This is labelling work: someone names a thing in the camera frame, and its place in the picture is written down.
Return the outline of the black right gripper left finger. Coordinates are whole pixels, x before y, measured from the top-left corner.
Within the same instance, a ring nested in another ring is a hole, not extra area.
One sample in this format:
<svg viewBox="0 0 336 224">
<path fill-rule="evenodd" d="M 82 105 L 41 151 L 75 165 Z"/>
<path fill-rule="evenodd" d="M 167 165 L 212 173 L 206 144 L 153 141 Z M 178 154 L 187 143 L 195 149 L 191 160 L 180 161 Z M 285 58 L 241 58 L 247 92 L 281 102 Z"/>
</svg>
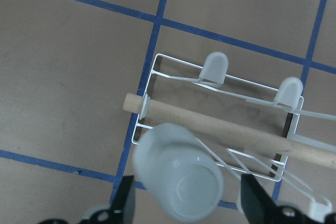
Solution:
<svg viewBox="0 0 336 224">
<path fill-rule="evenodd" d="M 123 176 L 110 207 L 110 223 L 133 223 L 135 213 L 135 181 Z"/>
</svg>

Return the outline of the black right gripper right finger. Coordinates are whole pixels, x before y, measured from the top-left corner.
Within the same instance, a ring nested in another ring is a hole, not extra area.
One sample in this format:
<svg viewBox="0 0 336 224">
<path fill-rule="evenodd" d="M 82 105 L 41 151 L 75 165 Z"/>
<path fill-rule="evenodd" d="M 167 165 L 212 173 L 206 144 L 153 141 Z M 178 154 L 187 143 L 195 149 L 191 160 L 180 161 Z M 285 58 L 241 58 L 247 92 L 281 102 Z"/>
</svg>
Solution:
<svg viewBox="0 0 336 224">
<path fill-rule="evenodd" d="M 272 223 L 275 202 L 252 174 L 242 174 L 240 204 L 249 223 Z"/>
</svg>

